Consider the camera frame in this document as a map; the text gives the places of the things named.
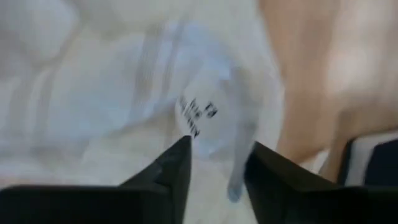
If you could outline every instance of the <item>black plastic piece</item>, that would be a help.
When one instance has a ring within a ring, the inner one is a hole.
[[[398,222],[397,187],[342,187],[259,143],[245,183],[260,224]]]
[[[0,223],[182,224],[191,172],[185,136],[119,187],[29,186],[0,192]]]

